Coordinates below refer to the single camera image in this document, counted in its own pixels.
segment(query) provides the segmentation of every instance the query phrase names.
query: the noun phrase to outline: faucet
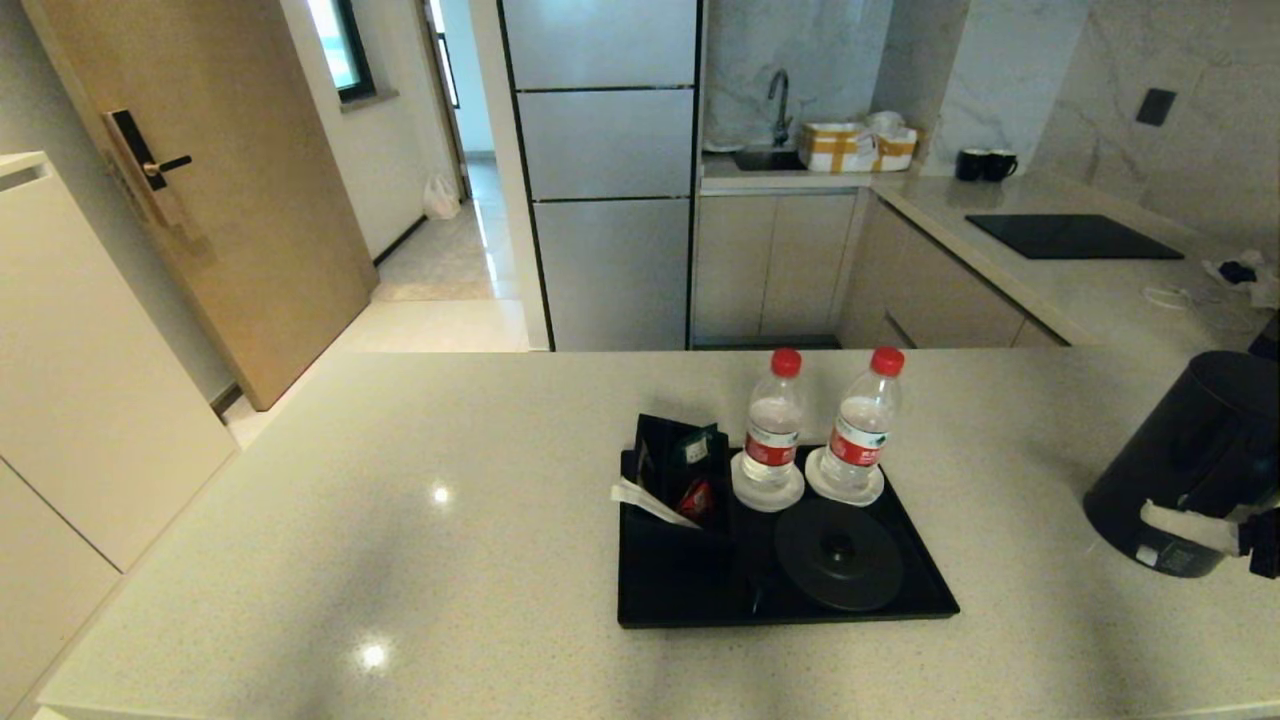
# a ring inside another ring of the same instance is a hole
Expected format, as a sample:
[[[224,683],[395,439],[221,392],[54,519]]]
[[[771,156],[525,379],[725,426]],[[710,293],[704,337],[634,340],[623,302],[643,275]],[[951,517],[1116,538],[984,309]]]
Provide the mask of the faucet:
[[[778,83],[782,83],[782,102],[778,104],[778,122],[773,123],[773,146],[782,147],[787,143],[787,138],[791,137],[787,133],[787,128],[791,127],[791,118],[787,117],[787,92],[791,90],[791,78],[787,77],[787,70],[780,69],[773,73],[773,79],[769,81],[769,100],[778,92]]]

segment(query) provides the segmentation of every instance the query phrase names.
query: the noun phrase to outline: kitchen sink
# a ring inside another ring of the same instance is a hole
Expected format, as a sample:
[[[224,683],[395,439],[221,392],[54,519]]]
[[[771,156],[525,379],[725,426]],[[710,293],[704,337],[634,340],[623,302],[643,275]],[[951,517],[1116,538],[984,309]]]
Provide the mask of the kitchen sink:
[[[804,163],[800,161],[800,154],[795,150],[744,150],[733,154],[733,164],[737,165],[737,169],[748,173],[806,169]]]

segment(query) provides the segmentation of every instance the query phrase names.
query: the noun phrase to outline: water bottle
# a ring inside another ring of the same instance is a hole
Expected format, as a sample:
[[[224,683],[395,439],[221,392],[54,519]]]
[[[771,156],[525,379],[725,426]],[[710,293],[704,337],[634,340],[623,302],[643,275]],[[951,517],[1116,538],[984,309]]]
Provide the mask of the water bottle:
[[[900,350],[877,347],[870,369],[849,386],[817,477],[810,478],[818,495],[852,505],[870,505],[879,497],[883,479],[877,484],[876,465],[902,405],[897,375],[905,361]]]
[[[769,373],[751,392],[746,411],[742,473],[768,492],[785,486],[795,473],[796,446],[804,404],[797,389],[800,354],[790,347],[773,351]]]

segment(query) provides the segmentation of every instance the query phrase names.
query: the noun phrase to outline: refrigerator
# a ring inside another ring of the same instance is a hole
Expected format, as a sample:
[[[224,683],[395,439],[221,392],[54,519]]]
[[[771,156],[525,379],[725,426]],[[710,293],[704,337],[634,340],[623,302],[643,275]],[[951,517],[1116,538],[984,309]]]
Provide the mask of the refrigerator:
[[[499,10],[552,347],[684,350],[699,0]]]

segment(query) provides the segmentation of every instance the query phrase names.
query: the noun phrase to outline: door handle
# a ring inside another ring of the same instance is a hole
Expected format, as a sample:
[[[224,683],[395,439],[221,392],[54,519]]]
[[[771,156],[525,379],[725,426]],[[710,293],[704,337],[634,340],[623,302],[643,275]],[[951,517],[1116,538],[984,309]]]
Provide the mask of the door handle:
[[[108,135],[111,136],[116,150],[124,155],[127,161],[122,165],[133,176],[134,184],[150,191],[140,195],[146,197],[147,209],[155,223],[161,227],[184,224],[187,211],[172,190],[165,192],[169,183],[164,179],[164,173],[189,165],[191,155],[156,163],[132,113],[125,109],[111,110],[102,114],[102,120],[106,123]]]

